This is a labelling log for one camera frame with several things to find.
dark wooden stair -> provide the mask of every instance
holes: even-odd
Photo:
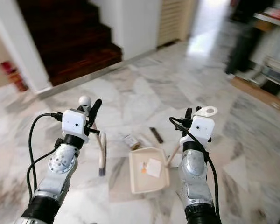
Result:
[[[111,29],[86,0],[18,0],[53,85],[121,61]]]

white wall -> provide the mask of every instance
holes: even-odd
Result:
[[[161,0],[92,0],[102,23],[112,28],[112,40],[129,59],[157,46]]]
[[[15,0],[0,0],[0,37],[34,93],[52,88]]]

red object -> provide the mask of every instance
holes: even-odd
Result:
[[[18,91],[26,91],[28,89],[27,85],[25,84],[24,80],[20,76],[18,70],[12,66],[9,61],[3,62],[0,64],[2,70],[6,73],[10,82],[14,83],[17,87]]]

